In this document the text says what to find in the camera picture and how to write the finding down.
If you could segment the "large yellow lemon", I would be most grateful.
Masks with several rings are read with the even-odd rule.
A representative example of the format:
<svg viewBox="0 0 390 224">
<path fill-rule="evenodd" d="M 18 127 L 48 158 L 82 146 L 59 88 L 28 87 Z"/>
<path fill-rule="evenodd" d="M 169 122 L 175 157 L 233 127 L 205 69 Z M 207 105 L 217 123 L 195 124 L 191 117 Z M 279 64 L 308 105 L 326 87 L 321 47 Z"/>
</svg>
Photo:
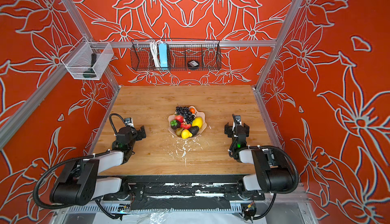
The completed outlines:
<svg viewBox="0 0 390 224">
<path fill-rule="evenodd" d="M 199 129 L 203 126 L 203 119 L 196 117 L 192 122 L 192 127 L 198 127 Z"/>
</svg>

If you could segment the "brown kiwi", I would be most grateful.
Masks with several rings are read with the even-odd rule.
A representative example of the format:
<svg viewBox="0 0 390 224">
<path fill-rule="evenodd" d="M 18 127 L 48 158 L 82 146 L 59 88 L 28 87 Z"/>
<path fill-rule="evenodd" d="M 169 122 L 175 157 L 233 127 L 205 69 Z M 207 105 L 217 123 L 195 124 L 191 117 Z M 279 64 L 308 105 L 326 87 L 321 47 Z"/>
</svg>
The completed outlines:
<svg viewBox="0 0 390 224">
<path fill-rule="evenodd" d="M 175 133 L 176 133 L 176 135 L 177 135 L 178 137 L 181 137 L 182 132 L 183 132 L 183 128 L 177 128 L 177 129 L 175 130 Z"/>
</svg>

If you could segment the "small yellow lemon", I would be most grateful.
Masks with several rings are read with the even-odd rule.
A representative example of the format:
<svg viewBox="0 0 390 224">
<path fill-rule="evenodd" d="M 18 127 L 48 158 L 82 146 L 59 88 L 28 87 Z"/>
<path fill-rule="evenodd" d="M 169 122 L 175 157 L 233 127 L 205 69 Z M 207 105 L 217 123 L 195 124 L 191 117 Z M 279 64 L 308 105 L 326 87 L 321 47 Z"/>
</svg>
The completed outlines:
<svg viewBox="0 0 390 224">
<path fill-rule="evenodd" d="M 192 137 L 193 134 L 188 130 L 188 129 L 184 129 L 182 132 L 181 132 L 181 137 L 182 139 L 187 139 L 187 138 L 190 138 Z"/>
</svg>

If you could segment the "red apple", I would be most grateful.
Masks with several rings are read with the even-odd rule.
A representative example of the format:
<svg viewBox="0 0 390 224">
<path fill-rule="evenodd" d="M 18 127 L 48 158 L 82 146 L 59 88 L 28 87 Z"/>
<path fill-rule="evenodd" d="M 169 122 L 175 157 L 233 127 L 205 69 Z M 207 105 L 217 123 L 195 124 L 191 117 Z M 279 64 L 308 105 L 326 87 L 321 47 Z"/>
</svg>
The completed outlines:
<svg viewBox="0 0 390 224">
<path fill-rule="evenodd" d="M 175 120 L 177 120 L 179 123 L 183 123 L 184 122 L 184 117 L 182 115 L 176 115 L 175 116 Z"/>
</svg>

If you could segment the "pink scalloped fruit bowl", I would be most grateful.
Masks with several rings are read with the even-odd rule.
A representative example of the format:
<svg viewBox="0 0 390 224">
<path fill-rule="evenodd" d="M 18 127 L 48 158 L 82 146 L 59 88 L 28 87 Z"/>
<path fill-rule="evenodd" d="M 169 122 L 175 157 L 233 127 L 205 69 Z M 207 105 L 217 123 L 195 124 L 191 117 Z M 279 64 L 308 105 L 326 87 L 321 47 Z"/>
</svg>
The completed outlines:
<svg viewBox="0 0 390 224">
<path fill-rule="evenodd" d="M 206 129 L 204 112 L 194 106 L 177 106 L 174 114 L 168 117 L 168 130 L 179 139 L 193 139 Z"/>
</svg>

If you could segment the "black grape bunch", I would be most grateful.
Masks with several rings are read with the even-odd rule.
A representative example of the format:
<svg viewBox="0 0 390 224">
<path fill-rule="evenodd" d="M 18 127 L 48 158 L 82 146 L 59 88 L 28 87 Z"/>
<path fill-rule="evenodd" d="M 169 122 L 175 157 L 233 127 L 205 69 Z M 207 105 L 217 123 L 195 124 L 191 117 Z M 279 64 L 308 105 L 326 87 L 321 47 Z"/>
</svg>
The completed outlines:
<svg viewBox="0 0 390 224">
<path fill-rule="evenodd" d="M 195 114 L 192 114 L 190 112 L 189 107 L 176 107 L 176 115 L 182 115 L 184 117 L 184 122 L 187 124 L 192 124 L 193 120 L 195 119 Z"/>
</svg>

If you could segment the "dark avocado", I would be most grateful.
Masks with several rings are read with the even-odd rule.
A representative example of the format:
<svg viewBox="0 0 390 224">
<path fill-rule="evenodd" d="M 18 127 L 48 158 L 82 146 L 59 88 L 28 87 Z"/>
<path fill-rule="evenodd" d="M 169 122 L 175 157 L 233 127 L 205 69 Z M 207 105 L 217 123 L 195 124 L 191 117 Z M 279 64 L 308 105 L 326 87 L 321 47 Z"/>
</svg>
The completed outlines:
<svg viewBox="0 0 390 224">
<path fill-rule="evenodd" d="M 198 126 L 193 126 L 189 128 L 189 132 L 192 134 L 192 136 L 196 136 L 199 132 L 199 127 Z"/>
</svg>

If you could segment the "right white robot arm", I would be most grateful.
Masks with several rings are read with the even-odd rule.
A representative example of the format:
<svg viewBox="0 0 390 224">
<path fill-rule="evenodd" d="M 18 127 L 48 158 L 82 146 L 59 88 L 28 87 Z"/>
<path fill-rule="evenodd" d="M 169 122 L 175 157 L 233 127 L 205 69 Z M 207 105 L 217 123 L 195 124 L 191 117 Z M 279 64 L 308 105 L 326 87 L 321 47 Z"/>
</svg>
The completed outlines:
<svg viewBox="0 0 390 224">
<path fill-rule="evenodd" d="M 299 183 L 298 169 L 292 158 L 281 148 L 272 145 L 249 146 L 249 126 L 227 123 L 224 133 L 231 138 L 229 157 L 237 162 L 252 164 L 255 173 L 246 175 L 239 181 L 242 192 L 289 194 Z"/>
</svg>

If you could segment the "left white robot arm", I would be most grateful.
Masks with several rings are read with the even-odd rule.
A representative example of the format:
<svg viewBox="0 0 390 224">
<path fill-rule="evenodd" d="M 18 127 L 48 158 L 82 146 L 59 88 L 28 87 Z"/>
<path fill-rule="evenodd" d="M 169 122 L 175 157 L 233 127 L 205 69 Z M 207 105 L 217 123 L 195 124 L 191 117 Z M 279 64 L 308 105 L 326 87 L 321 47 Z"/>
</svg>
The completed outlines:
<svg viewBox="0 0 390 224">
<path fill-rule="evenodd" d="M 98 174 L 127 163 L 134 154 L 136 141 L 146 138 L 145 128 L 122 127 L 116 134 L 112 149 L 95 154 L 91 159 L 71 160 L 65 163 L 50 193 L 53 204 L 86 205 L 93 199 L 114 194 L 123 189 L 119 177 L 98 178 Z"/>
</svg>

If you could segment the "red wrinkled strawberry fruit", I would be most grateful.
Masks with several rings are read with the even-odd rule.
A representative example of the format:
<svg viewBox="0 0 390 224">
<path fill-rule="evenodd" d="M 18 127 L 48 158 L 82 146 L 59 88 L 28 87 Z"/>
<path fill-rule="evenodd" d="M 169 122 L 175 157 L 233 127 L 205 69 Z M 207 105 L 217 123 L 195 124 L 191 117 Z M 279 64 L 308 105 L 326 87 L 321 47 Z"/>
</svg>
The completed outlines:
<svg viewBox="0 0 390 224">
<path fill-rule="evenodd" d="M 184 130 L 189 130 L 192 126 L 191 126 L 191 124 L 187 124 L 185 122 L 182 122 L 180 127 L 183 128 Z"/>
</svg>

